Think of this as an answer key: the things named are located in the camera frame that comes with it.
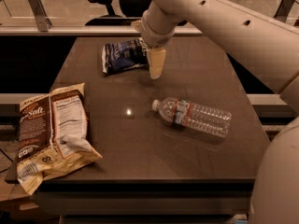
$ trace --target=water bottle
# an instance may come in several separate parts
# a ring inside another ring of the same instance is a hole
[[[226,137],[232,119],[230,112],[174,97],[154,100],[152,109],[169,122],[221,138]]]

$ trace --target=office chair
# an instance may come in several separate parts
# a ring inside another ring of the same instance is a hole
[[[119,0],[123,16],[116,15],[112,6],[113,0],[88,0],[90,3],[105,5],[108,15],[92,19],[86,25],[130,25],[139,20],[143,12],[149,8],[151,0]]]

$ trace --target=snack bag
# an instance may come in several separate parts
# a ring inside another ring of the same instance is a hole
[[[18,180],[33,194],[43,180],[67,175],[102,156],[87,141],[84,84],[20,103]]]
[[[102,50],[103,72],[113,74],[147,65],[148,51],[150,47],[142,38],[105,44]]]

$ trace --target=white bottle cap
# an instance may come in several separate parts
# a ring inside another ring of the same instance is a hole
[[[152,110],[157,111],[157,106],[158,106],[159,101],[158,100],[154,100],[152,103]]]

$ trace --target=brown table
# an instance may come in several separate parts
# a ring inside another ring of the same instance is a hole
[[[85,82],[91,143],[104,158],[44,182],[33,200],[63,215],[246,213],[270,142],[226,53],[204,36],[174,37],[159,79],[148,67],[105,76],[102,47],[129,39],[77,38],[52,88]],[[230,111],[226,139],[165,123],[151,104],[170,96]]]

